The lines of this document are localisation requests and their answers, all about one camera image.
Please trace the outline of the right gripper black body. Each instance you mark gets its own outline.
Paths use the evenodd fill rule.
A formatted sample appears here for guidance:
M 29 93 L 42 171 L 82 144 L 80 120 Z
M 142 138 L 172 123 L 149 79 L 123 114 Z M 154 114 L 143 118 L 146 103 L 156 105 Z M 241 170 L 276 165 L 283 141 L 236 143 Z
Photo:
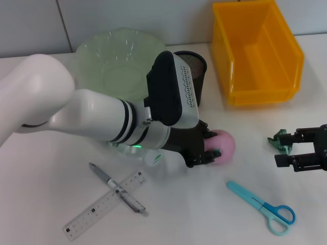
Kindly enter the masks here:
M 313 170 L 326 171 L 326 125 L 320 126 L 314 133 L 313 145 L 315 150 L 315 165 Z

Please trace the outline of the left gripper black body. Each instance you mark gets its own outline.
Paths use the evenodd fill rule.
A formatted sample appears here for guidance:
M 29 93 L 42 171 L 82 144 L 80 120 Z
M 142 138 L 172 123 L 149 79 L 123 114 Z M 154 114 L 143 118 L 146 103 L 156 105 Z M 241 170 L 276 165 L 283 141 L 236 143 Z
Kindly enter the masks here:
M 199 120 L 191 129 L 171 128 L 164 150 L 179 153 L 187 167 L 207 164 L 205 159 L 204 139 L 207 133 L 207 123 Z

